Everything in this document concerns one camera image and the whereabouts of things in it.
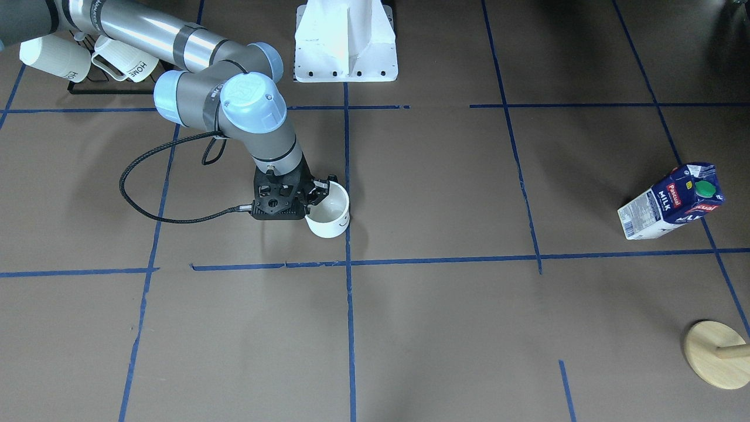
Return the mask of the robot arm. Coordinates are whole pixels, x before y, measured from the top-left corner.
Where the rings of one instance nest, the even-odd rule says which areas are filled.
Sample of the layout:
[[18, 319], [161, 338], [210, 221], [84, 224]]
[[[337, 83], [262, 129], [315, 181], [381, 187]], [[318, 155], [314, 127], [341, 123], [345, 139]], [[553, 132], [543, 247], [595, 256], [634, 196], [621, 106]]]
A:
[[202, 134], [167, 142], [140, 155], [123, 171], [120, 192], [144, 213], [125, 190], [129, 174], [147, 158], [184, 142], [208, 137], [236, 139], [255, 162], [254, 200], [220, 211], [249, 213], [257, 220], [311, 218], [335, 193], [335, 175], [318, 179], [302, 152], [277, 83], [283, 61], [272, 46], [241, 45], [196, 22], [186, 22], [135, 1], [3, 1], [2, 47], [21, 45], [22, 61], [72, 83], [85, 79], [93, 53], [61, 39], [59, 31], [97, 35], [128, 48], [125, 78], [141, 80], [163, 61], [173, 65], [156, 81], [156, 110], [166, 120]]

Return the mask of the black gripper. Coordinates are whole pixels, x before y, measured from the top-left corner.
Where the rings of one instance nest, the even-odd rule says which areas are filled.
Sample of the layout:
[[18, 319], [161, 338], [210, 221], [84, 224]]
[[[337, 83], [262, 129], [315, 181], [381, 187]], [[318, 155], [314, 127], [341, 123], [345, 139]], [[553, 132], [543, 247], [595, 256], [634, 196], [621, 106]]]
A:
[[332, 183], [338, 183], [335, 174], [316, 180], [306, 161], [301, 161], [297, 168], [283, 176], [266, 174], [257, 169], [251, 216], [257, 220], [303, 219], [310, 213], [311, 206], [317, 206], [326, 199], [326, 191]]

